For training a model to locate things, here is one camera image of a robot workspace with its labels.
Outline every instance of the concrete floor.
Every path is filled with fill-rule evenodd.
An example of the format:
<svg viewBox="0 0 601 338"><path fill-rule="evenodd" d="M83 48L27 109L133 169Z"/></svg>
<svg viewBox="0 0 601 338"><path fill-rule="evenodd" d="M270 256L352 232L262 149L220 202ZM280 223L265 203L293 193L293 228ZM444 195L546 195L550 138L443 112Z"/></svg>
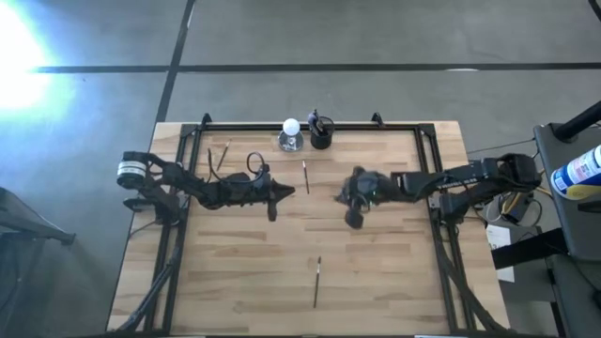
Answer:
<svg viewBox="0 0 601 338"><path fill-rule="evenodd" d="M70 248L44 246L8 337L104 330L131 221L116 165L124 150L148 149L166 79L18 70L169 65L185 5L0 1L9 47L0 54L0 186L77 233ZM181 64L598 62L600 31L585 0L202 0ZM365 120L378 111L387 120L456 119L473 150L531 138L534 125L570 118L600 89L601 70L186 73L166 120L284 120L313 108ZM558 226L544 203L542 225ZM506 301L514 328L552 330L547 307Z"/></svg>

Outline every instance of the blue can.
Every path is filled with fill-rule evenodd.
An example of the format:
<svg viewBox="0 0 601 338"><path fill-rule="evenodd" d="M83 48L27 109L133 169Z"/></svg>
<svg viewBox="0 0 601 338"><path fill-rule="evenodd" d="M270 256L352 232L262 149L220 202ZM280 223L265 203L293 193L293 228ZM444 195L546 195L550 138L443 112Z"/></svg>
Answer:
<svg viewBox="0 0 601 338"><path fill-rule="evenodd" d="M549 185L555 192L571 200L601 193L601 146L554 171Z"/></svg>

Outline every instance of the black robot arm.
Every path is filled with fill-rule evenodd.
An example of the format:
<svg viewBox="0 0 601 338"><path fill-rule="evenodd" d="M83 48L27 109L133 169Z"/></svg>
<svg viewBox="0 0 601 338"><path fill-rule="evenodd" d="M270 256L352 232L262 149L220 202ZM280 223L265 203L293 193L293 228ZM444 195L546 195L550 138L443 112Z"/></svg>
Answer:
<svg viewBox="0 0 601 338"><path fill-rule="evenodd" d="M295 189L271 179L270 167L265 164L260 154L251 153L247 158L247 165L252 155L257 155L261 160L259 169L253 172L254 179L250 179L245 173L218 177L209 160L211 176L217 178L216 181L210 182L211 177L208 181L196 177L185 170L181 163L164 161L152 153L126 151L119 164L117 184L142 194L147 204L154 205L157 219L164 223L176 223L180 217L180 207L179 198L167 193L162 186L183 191L195 197L201 206L211 210L224 206L242 207L246 204L266 203L268 217L273 222L277 217L277 203L292 194ZM151 167L162 170L155 173L150 170Z"/></svg>
<svg viewBox="0 0 601 338"><path fill-rule="evenodd" d="M468 188L468 184L477 183ZM345 221L352 228L362 227L362 213L371 206L387 202L417 202L434 192L443 192L435 201L444 223L461 223L470 206L491 201L503 192L530 192L541 183L534 160L522 154L486 158L441 173L391 173L385 177L361 167L345 181L335 200L348 206ZM446 192L463 186L463 192Z"/></svg>

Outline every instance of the wooden table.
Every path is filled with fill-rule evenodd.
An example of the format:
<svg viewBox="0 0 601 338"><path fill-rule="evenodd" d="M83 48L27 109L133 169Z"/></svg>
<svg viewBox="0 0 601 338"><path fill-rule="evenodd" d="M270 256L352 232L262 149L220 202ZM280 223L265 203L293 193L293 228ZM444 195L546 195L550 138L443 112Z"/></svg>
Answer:
<svg viewBox="0 0 601 338"><path fill-rule="evenodd" d="M434 123L444 167L465 164L458 123ZM180 126L158 124L150 151L173 161ZM412 133L337 131L326 150L313 149L305 134L305 147L297 153L281 151L276 136L270 131L203 132L198 176L208 176L207 149L211 148L216 165L232 139L220 173L247 172L246 156L259 151L272 177L294 186L296 192L278 204L274 223L268 221L264 205L210 211L194 201L172 333L448 333L425 202L375 207L357 231L344 222L345 206L332 201L354 165L385 175L419 171ZM311 194L305 190L302 160L307 163ZM152 211L136 214L132 229L153 217ZM460 230L469 285L495 319L508 327L485 229L479 221L467 219ZM147 292L160 232L159 226L151 226L131 238L109 329L123 323ZM454 298L461 317L456 290ZM157 318L161 317L160 303Z"/></svg>

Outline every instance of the cup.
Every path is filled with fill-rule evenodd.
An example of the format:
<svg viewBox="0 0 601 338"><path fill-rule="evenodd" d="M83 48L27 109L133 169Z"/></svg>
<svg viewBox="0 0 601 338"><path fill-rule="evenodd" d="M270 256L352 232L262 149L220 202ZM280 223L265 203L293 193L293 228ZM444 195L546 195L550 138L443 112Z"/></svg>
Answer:
<svg viewBox="0 0 601 338"><path fill-rule="evenodd" d="M315 149L326 149L331 145L331 137L334 135L334 122L329 117L321 116L321 122L323 123L323 130L325 135L319 135L318 131L311 128L311 146Z"/></svg>

